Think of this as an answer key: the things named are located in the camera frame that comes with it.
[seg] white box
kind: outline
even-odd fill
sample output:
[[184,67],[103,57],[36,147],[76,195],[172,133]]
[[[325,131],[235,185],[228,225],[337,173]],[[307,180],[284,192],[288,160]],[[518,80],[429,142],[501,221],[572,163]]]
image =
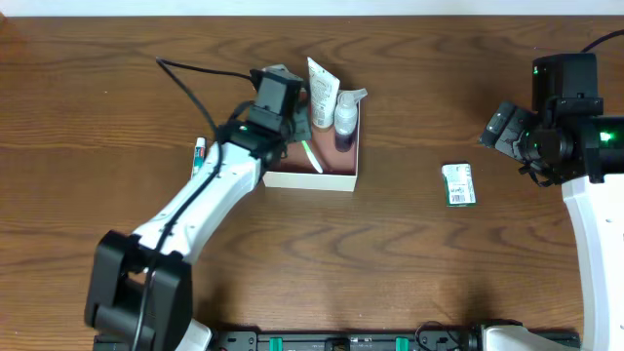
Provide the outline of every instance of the white box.
[[[264,185],[267,187],[282,187],[292,189],[354,191],[355,183],[358,179],[358,164],[360,157],[360,128],[362,126],[361,106],[362,103],[358,102],[358,130],[352,146],[355,150],[354,169],[350,171],[344,171],[344,174],[319,174],[310,164],[310,172],[306,173],[268,171],[263,178]],[[331,133],[331,138],[333,138],[334,136],[332,130],[325,133]],[[333,146],[333,141],[331,141],[331,147],[333,148],[333,152],[339,153],[339,151],[335,150],[335,147]],[[283,160],[282,163],[288,164],[288,158]]]

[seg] small white tube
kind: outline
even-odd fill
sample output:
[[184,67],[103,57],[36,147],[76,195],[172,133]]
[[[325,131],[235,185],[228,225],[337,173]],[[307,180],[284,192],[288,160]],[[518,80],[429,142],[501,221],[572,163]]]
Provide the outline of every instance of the small white tube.
[[333,124],[333,110],[340,80],[312,58],[308,58],[308,69],[312,96],[312,123],[318,128],[327,129]]

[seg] barcode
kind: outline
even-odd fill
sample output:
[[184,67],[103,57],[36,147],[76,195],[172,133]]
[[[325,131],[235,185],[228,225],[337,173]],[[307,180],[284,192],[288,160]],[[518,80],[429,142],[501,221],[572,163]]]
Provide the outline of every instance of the barcode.
[[465,202],[466,198],[463,195],[450,195],[450,201],[453,203]]

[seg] green light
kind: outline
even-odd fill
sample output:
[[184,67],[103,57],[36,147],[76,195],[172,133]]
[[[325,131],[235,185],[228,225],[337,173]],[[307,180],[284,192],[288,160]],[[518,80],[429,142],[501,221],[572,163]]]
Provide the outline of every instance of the green light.
[[615,136],[611,133],[601,132],[601,141],[609,141],[615,139]]

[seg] dark liquid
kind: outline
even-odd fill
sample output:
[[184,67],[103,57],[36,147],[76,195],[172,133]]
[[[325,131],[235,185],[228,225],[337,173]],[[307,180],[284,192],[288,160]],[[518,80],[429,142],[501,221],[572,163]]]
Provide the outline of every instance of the dark liquid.
[[355,136],[354,133],[351,133],[348,136],[343,136],[338,133],[335,134],[335,149],[340,152],[347,152],[351,149],[351,145],[353,145],[353,140]]

